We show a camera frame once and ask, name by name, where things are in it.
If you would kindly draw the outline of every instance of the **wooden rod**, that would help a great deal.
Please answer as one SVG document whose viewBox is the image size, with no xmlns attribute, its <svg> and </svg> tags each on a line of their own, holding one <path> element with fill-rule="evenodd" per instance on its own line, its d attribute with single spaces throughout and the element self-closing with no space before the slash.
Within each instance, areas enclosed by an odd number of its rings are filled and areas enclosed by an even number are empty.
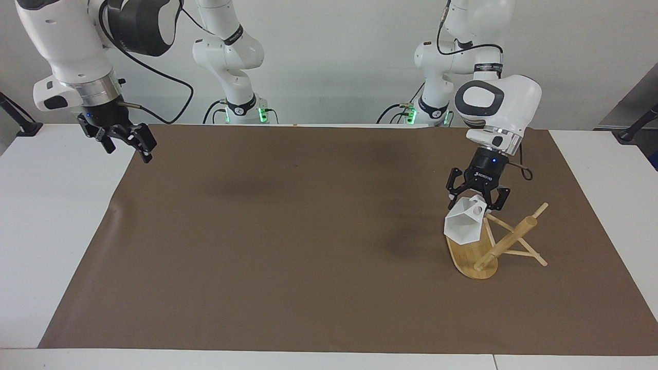
<svg viewBox="0 0 658 370">
<path fill-rule="evenodd" d="M 483 255 L 476 263 L 475 270 L 482 271 L 487 265 L 489 265 L 494 259 L 498 258 L 504 251 L 516 243 L 519 238 L 523 238 L 525 234 L 528 234 L 528 231 L 532 230 L 537 226 L 537 219 L 533 216 L 527 216 L 523 221 L 521 221 L 517 227 L 514 228 L 514 231 L 505 235 L 500 242 L 496 243 L 493 248 L 486 254 Z"/>
</svg>

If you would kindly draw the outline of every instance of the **white wall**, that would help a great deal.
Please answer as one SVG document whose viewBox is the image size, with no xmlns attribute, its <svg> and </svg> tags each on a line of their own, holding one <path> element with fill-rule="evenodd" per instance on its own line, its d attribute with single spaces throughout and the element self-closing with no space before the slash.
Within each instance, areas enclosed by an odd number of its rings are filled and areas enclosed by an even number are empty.
<svg viewBox="0 0 658 370">
<path fill-rule="evenodd" d="M 245 29 L 265 47 L 264 65 L 249 72 L 254 88 L 286 123 L 373 122 L 384 107 L 408 100 L 422 82 L 413 52 L 436 37 L 444 5 L 443 0 L 235 2 Z M 198 16 L 193 1 L 186 8 Z M 544 98 L 532 126 L 597 125 L 658 61 L 656 18 L 655 0 L 517 1 L 504 74 L 526 74 L 542 85 Z M 208 104 L 223 97 L 191 56 L 194 40 L 203 36 L 181 17 L 174 47 L 158 59 L 141 57 L 196 87 L 182 122 L 199 122 Z M 126 100 L 165 117 L 176 114 L 185 88 L 116 51 L 109 55 L 118 75 L 128 79 Z M 0 90 L 35 113 L 32 84 L 48 74 L 12 2 L 0 2 Z M 72 122 L 66 113 L 34 115 Z"/>
</svg>

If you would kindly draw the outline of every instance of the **black mount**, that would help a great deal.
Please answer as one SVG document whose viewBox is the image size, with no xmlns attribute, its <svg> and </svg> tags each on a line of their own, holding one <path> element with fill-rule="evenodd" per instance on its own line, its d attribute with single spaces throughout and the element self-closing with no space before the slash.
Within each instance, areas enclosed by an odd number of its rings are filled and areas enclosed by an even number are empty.
<svg viewBox="0 0 658 370">
<path fill-rule="evenodd" d="M 619 132 L 617 137 L 623 142 L 630 142 L 647 123 L 658 117 L 658 104 L 654 105 L 644 116 L 640 117 L 631 127 Z"/>
<path fill-rule="evenodd" d="M 30 122 L 25 119 L 14 107 L 12 102 L 0 92 L 0 107 L 7 112 L 7 114 L 18 123 L 20 131 L 16 134 L 17 138 L 31 138 L 41 130 L 43 123 Z"/>
</svg>

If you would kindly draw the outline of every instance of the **green led light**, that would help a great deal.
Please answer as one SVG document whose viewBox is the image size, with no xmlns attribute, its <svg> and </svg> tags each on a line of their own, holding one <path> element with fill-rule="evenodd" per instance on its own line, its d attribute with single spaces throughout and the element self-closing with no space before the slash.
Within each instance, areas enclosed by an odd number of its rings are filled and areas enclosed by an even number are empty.
<svg viewBox="0 0 658 370">
<path fill-rule="evenodd" d="M 445 118 L 443 119 L 443 125 L 444 126 L 450 126 L 450 124 L 452 123 L 452 118 L 454 116 L 455 116 L 455 113 L 453 113 L 453 111 L 448 111 L 445 114 Z"/>
<path fill-rule="evenodd" d="M 416 109 L 411 108 L 411 113 L 407 116 L 407 124 L 414 124 L 416 122 L 416 116 L 418 115 L 418 112 L 416 112 Z"/>
<path fill-rule="evenodd" d="M 267 122 L 267 112 L 263 108 L 258 108 L 258 113 L 261 115 L 261 122 Z"/>
</svg>

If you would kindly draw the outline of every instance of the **wooden base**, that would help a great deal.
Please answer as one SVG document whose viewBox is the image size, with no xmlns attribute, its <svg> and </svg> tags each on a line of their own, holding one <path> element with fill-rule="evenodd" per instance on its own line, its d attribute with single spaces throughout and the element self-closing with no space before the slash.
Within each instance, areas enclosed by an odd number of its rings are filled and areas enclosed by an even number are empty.
<svg viewBox="0 0 658 370">
<path fill-rule="evenodd" d="M 483 280 L 492 277 L 498 270 L 498 260 L 494 260 L 481 271 L 476 271 L 475 263 L 494 247 L 494 237 L 487 219 L 482 221 L 480 241 L 459 245 L 446 237 L 450 256 L 460 273 L 473 279 Z"/>
</svg>

